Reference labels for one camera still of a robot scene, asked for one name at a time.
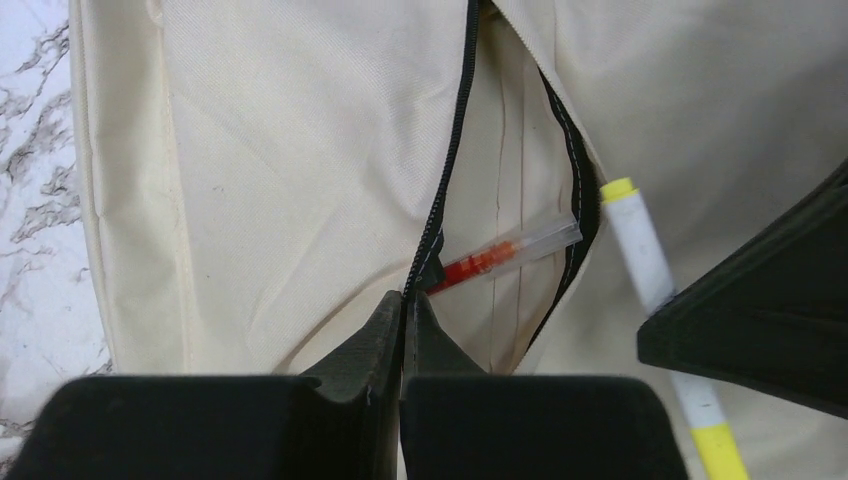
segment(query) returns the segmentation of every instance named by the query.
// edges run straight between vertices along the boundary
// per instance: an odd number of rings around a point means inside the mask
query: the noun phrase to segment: clear plastic tube
[[[565,249],[583,239],[574,216],[561,213],[502,235],[444,267],[445,280],[427,290],[429,295],[482,275],[497,276]]]

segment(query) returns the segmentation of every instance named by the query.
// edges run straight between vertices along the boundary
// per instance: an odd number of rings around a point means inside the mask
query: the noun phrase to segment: zipper teeth
[[[448,184],[450,183],[453,166],[454,163],[456,163],[456,156],[459,151],[459,141],[462,136],[462,125],[465,120],[465,110],[468,106],[468,98],[471,95],[471,83],[474,78],[474,64],[477,57],[478,13],[477,0],[469,0],[462,73],[460,75],[459,92],[457,93],[456,110],[454,111],[451,138],[450,143],[448,144],[447,157],[445,158],[445,167],[442,170],[442,177],[439,180],[436,197],[433,199],[433,205],[430,207],[430,214],[427,217],[427,222],[424,224],[424,232],[421,234],[421,240],[418,243],[418,248],[416,249],[415,256],[412,260],[412,268],[409,271],[409,275],[406,278],[406,284],[403,287],[404,300],[409,298],[409,294],[412,292],[412,287],[415,285],[419,271],[423,266],[421,263],[427,253],[429,253],[428,250],[432,248],[431,237],[434,234],[433,226],[436,224],[436,219],[441,217],[444,213],[443,208],[445,197],[447,196]]]

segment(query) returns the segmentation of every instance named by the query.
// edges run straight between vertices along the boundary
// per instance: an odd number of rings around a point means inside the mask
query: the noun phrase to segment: marble countertop
[[[67,0],[0,2],[0,478],[59,386],[112,368],[71,102]]]

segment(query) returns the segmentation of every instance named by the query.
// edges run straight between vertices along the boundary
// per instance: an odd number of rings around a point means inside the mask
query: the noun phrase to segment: fabric
[[[570,208],[540,71],[606,179],[630,176],[680,286],[848,152],[838,0],[498,0],[442,260]],[[72,2],[78,168],[98,302],[126,373],[298,372],[400,288],[441,175],[462,1]],[[564,257],[433,299],[484,369],[648,381],[702,469],[609,232],[525,357]],[[848,478],[848,425],[731,385],[753,478]]]

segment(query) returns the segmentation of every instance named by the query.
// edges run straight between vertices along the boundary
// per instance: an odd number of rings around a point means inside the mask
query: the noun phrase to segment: yellow cap
[[[633,182],[629,178],[619,178],[601,187],[601,198],[604,203],[617,202],[637,193],[639,190],[633,188]]]

